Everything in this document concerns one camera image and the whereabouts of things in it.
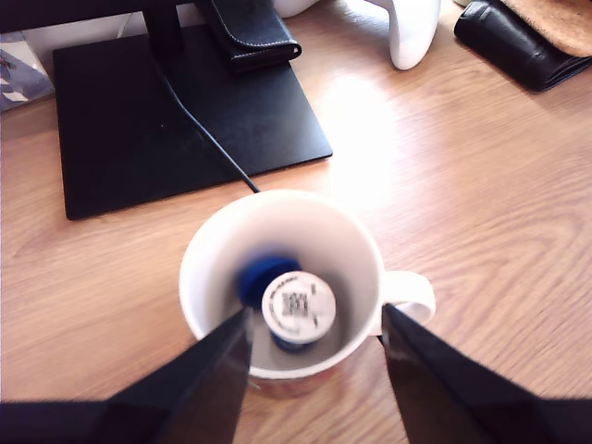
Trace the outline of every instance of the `mug handle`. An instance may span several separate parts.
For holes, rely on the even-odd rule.
[[[425,324],[436,312],[436,297],[426,277],[413,271],[387,271],[381,289],[382,304],[392,303],[419,324]],[[382,310],[378,310],[373,336],[382,334]]]

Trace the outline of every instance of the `black cable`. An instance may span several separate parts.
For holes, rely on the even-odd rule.
[[[159,65],[157,60],[154,61],[154,64],[156,65],[156,71],[158,72],[161,80],[163,81],[166,88],[168,89],[168,93],[175,100],[175,102],[177,103],[177,105],[179,106],[181,111],[183,111],[185,116],[193,123],[193,125],[195,125],[197,127],[197,129],[200,131],[200,133],[203,136],[205,136],[205,138],[220,152],[220,154],[222,154],[222,156],[228,161],[228,163],[240,174],[240,176],[242,177],[242,180],[244,180],[244,183],[246,183],[253,192],[260,192],[261,190],[259,190],[257,185],[254,184],[254,182],[247,175],[247,173],[245,173],[242,170],[242,168],[239,166],[239,164],[237,164],[234,161],[234,159],[230,156],[230,154],[228,154],[226,152],[226,150],[224,148],[222,148],[222,146],[217,142],[217,140],[214,139],[214,136],[212,136],[212,134],[209,133],[209,131],[204,127],[204,125],[202,125],[199,122],[199,120],[197,120],[193,116],[193,114],[189,112],[189,110],[185,107],[185,105],[180,101],[179,97],[177,96],[177,93],[175,92],[175,90],[171,86],[170,81],[168,81],[167,75],[165,74],[165,72],[163,71],[163,69],[161,68],[161,66]]]

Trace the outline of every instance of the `white cap top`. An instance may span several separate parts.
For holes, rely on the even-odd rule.
[[[276,277],[265,289],[261,309],[269,329],[293,344],[323,337],[337,312],[331,288],[320,277],[304,271]]]

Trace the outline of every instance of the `white mug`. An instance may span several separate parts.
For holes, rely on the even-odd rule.
[[[309,351],[290,354],[278,348],[261,314],[255,314],[250,376],[258,386],[317,379],[312,376],[381,333],[384,303],[422,324],[436,311],[429,281],[410,271],[385,271],[374,239],[354,216],[309,192],[263,191],[216,212],[185,251],[179,297],[198,340],[240,310],[238,272],[271,253],[293,257],[321,277],[335,293],[337,317]]]

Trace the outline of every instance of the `wooden desk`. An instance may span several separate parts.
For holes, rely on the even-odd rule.
[[[386,13],[321,2],[288,20],[294,61],[335,150],[256,178],[352,210],[389,268],[424,273],[429,327],[535,393],[592,397],[592,70],[540,95],[459,46],[444,0],[425,60],[389,61]],[[186,244],[233,183],[127,211],[64,216],[56,104],[2,121],[6,400],[106,397],[183,351]],[[249,391],[237,443],[404,442],[383,352],[367,340],[317,392]]]

